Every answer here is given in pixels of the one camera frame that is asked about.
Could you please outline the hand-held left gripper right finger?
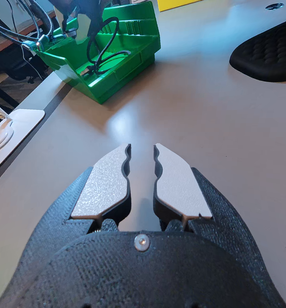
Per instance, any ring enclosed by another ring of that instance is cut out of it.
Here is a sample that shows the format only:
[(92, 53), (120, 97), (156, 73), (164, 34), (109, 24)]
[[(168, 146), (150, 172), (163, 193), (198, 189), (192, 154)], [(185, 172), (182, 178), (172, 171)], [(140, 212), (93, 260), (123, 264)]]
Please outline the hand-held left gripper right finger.
[(153, 211), (161, 230), (177, 220), (182, 229), (188, 222), (213, 224), (213, 214), (190, 165), (164, 145), (154, 145), (155, 175)]

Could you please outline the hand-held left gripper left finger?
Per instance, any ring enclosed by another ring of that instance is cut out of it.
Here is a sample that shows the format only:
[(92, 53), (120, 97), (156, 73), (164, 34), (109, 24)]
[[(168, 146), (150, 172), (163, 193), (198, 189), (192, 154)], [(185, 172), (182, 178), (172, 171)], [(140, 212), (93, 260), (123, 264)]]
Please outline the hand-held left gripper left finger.
[(130, 159), (131, 144), (121, 144), (94, 164), (72, 210), (72, 220), (93, 220), (100, 227), (111, 219), (119, 226), (131, 211)]

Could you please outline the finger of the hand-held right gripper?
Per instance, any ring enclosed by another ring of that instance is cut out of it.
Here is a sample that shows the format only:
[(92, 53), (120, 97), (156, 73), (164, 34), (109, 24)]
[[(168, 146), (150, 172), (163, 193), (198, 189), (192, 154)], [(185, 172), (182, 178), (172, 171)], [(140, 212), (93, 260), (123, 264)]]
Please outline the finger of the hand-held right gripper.
[(91, 20), (87, 35), (90, 38), (90, 42), (93, 42), (101, 29), (103, 10), (87, 10), (86, 15)]
[(73, 11), (70, 15), (61, 12), (61, 34), (70, 34), (78, 29), (77, 11)]

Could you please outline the green plastic bin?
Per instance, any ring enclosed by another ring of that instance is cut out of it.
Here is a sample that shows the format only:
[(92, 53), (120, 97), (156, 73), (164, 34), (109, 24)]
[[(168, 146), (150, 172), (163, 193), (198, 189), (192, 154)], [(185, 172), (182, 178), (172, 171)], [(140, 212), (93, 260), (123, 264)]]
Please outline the green plastic bin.
[(103, 21), (111, 17), (118, 18), (119, 28), (102, 59), (121, 51), (130, 54), (114, 55), (101, 63), (99, 72), (104, 74), (84, 75), (86, 67), (92, 65), (87, 57), (88, 37), (80, 44), (67, 37), (35, 51), (60, 79), (99, 104), (151, 65), (160, 50), (160, 34), (151, 1), (105, 8)]

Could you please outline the black office chair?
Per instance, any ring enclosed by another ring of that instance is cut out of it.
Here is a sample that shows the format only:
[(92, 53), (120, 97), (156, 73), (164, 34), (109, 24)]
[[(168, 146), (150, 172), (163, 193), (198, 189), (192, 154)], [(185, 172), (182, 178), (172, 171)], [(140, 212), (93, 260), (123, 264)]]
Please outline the black office chair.
[(29, 78), (28, 83), (40, 77), (48, 76), (48, 66), (37, 55), (17, 44), (11, 44), (0, 51), (0, 72), (5, 72), (10, 78), (21, 81)]

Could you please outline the yellow box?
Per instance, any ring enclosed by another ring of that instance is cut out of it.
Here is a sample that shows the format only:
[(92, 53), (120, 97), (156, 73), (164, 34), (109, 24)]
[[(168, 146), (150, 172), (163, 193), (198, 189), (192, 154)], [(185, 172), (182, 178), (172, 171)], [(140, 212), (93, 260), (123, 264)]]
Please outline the yellow box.
[(157, 0), (160, 12), (200, 2), (201, 0)]

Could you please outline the white desk stand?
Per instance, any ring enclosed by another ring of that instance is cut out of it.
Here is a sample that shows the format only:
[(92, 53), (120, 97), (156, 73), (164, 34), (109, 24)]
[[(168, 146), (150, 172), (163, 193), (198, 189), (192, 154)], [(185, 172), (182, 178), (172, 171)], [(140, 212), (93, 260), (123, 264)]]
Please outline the white desk stand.
[(0, 107), (0, 165), (44, 117), (44, 110), (18, 109), (8, 114)]

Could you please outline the black textured wrist rest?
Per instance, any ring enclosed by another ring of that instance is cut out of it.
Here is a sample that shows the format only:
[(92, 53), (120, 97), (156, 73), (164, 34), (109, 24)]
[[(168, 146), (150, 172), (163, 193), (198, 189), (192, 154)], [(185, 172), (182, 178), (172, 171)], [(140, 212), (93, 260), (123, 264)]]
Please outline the black textured wrist rest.
[(256, 80), (286, 82), (286, 22), (240, 44), (229, 63)]

